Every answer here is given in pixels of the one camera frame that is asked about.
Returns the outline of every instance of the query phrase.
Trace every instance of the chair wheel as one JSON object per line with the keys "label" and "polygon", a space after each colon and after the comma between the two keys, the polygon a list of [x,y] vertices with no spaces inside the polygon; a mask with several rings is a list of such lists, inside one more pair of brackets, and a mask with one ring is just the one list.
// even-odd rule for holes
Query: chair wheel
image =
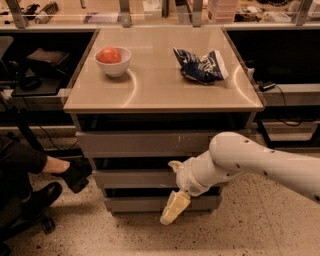
{"label": "chair wheel", "polygon": [[56,229],[56,224],[54,223],[54,220],[50,217],[45,218],[41,224],[42,230],[46,235],[52,233]]}
{"label": "chair wheel", "polygon": [[5,243],[0,243],[0,256],[10,256],[11,250]]}

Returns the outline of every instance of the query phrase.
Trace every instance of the metal frame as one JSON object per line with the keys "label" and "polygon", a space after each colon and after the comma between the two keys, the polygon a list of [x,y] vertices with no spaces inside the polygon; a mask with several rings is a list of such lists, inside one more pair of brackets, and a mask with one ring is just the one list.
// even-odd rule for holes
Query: metal frame
{"label": "metal frame", "polygon": [[[165,5],[168,6],[170,0],[164,0]],[[29,26],[29,22],[26,17],[23,16],[19,3],[17,0],[6,0],[8,7],[12,13],[15,26],[19,29],[25,29]],[[80,0],[82,8],[86,8],[84,0]],[[119,0],[120,11],[121,11],[121,23],[124,28],[129,28],[132,26],[132,20],[130,15],[130,2],[129,0]],[[192,12],[192,26],[200,27],[202,25],[202,4],[203,0],[194,0],[193,12]],[[312,0],[302,0],[299,12],[292,23],[296,26],[303,26],[306,22],[308,11],[312,4]]]}

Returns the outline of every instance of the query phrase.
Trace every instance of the beige countertop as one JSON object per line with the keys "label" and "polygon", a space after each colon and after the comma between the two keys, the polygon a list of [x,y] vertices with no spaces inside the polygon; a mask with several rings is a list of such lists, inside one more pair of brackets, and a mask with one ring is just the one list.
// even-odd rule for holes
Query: beige countertop
{"label": "beige countertop", "polygon": [[[127,72],[110,78],[94,54],[103,46],[131,50]],[[183,78],[173,47],[202,56],[219,50],[229,76],[213,85]],[[263,110],[220,26],[102,28],[64,106],[67,113],[257,112]]]}

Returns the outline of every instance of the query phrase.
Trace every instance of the snack bag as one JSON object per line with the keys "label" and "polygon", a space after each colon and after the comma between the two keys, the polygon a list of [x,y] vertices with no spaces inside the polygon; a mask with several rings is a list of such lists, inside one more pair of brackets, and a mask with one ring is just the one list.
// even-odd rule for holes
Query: snack bag
{"label": "snack bag", "polygon": [[181,75],[202,84],[212,84],[224,80],[229,74],[219,51],[212,51],[199,58],[188,51],[173,48],[181,65]]}

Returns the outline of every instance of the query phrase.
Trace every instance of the drawer front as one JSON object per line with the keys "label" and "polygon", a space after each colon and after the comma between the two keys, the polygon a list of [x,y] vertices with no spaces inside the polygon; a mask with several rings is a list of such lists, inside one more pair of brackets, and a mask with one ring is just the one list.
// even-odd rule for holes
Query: drawer front
{"label": "drawer front", "polygon": [[[161,213],[167,205],[168,197],[144,197],[144,198],[105,198],[104,204],[109,212],[117,213]],[[221,196],[202,196],[192,198],[190,205],[185,210],[191,212],[211,213],[217,209],[221,202]]]}
{"label": "drawer front", "polygon": [[194,156],[208,150],[216,132],[77,132],[87,158]]}
{"label": "drawer front", "polygon": [[161,169],[94,171],[97,186],[104,188],[173,188],[176,174]]}

